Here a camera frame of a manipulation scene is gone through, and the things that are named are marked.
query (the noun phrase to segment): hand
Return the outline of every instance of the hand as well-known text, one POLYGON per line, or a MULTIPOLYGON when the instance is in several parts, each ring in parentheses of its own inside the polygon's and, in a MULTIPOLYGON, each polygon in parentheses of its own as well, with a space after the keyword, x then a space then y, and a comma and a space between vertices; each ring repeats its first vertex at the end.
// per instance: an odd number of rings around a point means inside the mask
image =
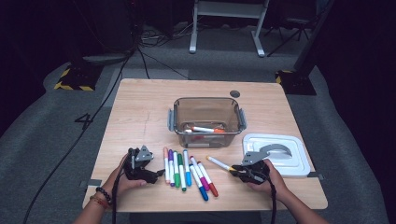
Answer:
MULTIPOLYGON (((283 196, 289 192, 288 187, 286 186, 283 177, 280 175, 279 171, 274 167, 271 161, 264 160, 264 162, 270 169, 270 178, 276 188, 276 198, 282 202, 283 196)), ((271 186, 269 181, 265 181, 260 185, 248 182, 247 185, 254 190, 264 191, 269 196, 271 196, 271 186)))
MULTIPOLYGON (((120 172, 120 169, 122 169, 123 162, 125 161, 127 155, 128 154, 126 154, 122 158, 119 166, 111 173, 111 175, 108 177, 108 180, 106 181, 106 183, 102 186, 102 188, 108 194, 110 194, 110 197, 112 197, 111 191, 113 189, 114 181, 116 180, 116 177, 117 177, 118 173, 120 172)), ((117 191, 117 197, 120 196, 127 189, 138 188, 138 187, 141 187, 141 186, 145 186, 146 184, 147 184, 147 182, 145 180, 142 180, 142 179, 129 180, 126 177, 126 175, 122 175, 120 177, 119 188, 118 188, 118 191, 117 191)))

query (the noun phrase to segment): purple marker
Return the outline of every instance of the purple marker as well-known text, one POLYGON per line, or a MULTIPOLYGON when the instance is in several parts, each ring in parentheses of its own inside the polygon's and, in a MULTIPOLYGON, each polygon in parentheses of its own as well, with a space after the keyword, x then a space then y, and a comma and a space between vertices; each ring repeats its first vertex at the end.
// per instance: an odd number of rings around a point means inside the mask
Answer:
POLYGON ((209 191, 210 190, 209 184, 207 184, 207 181, 206 181, 204 175, 202 174, 201 169, 199 168, 197 161, 195 160, 195 158, 193 156, 190 156, 190 160, 192 161, 192 165, 194 165, 195 171, 198 174, 198 177, 201 180, 201 183, 204 186, 204 189, 206 191, 209 191))
POLYGON ((175 186, 175 166, 173 160, 173 151, 169 149, 168 151, 168 160, 169 160, 169 178, 171 182, 171 187, 175 186))

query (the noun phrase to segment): gray floor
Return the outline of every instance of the gray floor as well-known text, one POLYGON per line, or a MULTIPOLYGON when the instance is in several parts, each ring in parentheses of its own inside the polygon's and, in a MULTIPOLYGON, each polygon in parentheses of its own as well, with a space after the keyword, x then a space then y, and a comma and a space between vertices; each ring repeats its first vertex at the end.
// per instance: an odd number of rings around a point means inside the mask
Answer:
MULTIPOLYGON (((306 40, 293 40, 272 57, 259 58, 249 33, 253 29, 203 30, 198 34, 195 54, 188 51, 189 35, 161 47, 141 49, 190 79, 275 82, 277 70, 292 70, 306 40)), ((280 43, 280 38, 273 31, 261 36, 261 41, 268 51, 280 43)), ((155 60, 145 59, 151 78, 185 79, 155 60)), ((120 71, 120 63, 105 67, 96 91, 53 89, 66 66, 60 65, 48 74, 43 83, 46 94, 29 106, 0 139, 0 223, 22 223, 35 193, 81 134, 82 125, 74 120, 95 113, 120 71)), ((122 72, 124 77, 142 78, 145 73, 139 53, 122 72)), ((317 96, 287 98, 311 159, 324 176, 321 184, 329 206, 318 212, 331 223, 388 223, 380 187, 334 109, 323 76, 315 68, 310 78, 317 96)), ((91 177, 112 99, 42 189, 27 223, 70 223, 79 214, 85 195, 79 185, 91 177)), ((118 223, 127 223, 127 214, 118 216, 118 223)), ((270 218, 270 212, 262 212, 262 223, 269 223, 270 218)), ((288 211, 278 211, 276 220, 295 223, 288 211)), ((106 214, 103 223, 110 222, 111 215, 106 214)))

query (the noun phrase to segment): wooden table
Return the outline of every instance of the wooden table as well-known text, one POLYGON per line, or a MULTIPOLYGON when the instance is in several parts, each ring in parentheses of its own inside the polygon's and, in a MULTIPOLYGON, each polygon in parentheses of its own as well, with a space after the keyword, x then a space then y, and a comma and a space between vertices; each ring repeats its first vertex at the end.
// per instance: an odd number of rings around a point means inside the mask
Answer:
MULTIPOLYGON (((146 167, 150 171, 163 169, 163 147, 181 152, 175 133, 168 131, 167 113, 181 97, 231 97, 244 109, 247 128, 225 148, 191 148, 189 155, 201 161, 219 192, 215 198, 208 192, 205 202, 195 184, 182 192, 165 184, 162 176, 156 184, 128 191, 118 200, 119 212, 170 211, 248 211, 271 210, 272 201, 264 193, 253 191, 239 178, 233 177, 216 164, 207 161, 210 155, 232 165, 243 158, 242 140, 248 133, 292 135, 303 141, 290 106, 280 85, 276 83, 190 81, 159 79, 124 79, 120 83, 102 145, 92 172, 92 179, 107 180, 128 148, 143 145, 154 155, 146 167)), ((314 172, 314 166, 307 154, 314 172)), ((327 200, 317 177, 285 178, 290 190, 313 209, 324 209, 327 200)), ((96 186, 88 186, 83 205, 94 194, 96 186)), ((285 209, 278 203, 278 209, 285 209)))

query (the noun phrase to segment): bracelet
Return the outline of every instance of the bracelet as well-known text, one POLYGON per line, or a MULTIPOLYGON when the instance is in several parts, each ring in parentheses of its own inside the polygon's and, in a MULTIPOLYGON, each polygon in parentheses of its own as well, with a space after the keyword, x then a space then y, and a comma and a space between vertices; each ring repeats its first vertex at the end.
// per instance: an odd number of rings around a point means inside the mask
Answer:
POLYGON ((102 205, 105 209, 107 209, 108 205, 107 205, 106 202, 102 201, 102 199, 100 199, 100 198, 98 198, 98 197, 96 197, 96 196, 94 196, 94 195, 92 195, 92 196, 90 197, 90 200, 92 200, 92 199, 94 199, 96 203, 99 203, 99 204, 102 205))
POLYGON ((100 187, 96 188, 96 192, 97 192, 97 191, 100 191, 101 193, 103 193, 103 195, 105 195, 105 197, 106 197, 106 200, 107 200, 107 202, 108 202, 108 205, 111 205, 111 198, 110 198, 110 195, 108 195, 108 193, 107 193, 104 189, 102 189, 102 188, 100 188, 100 187))

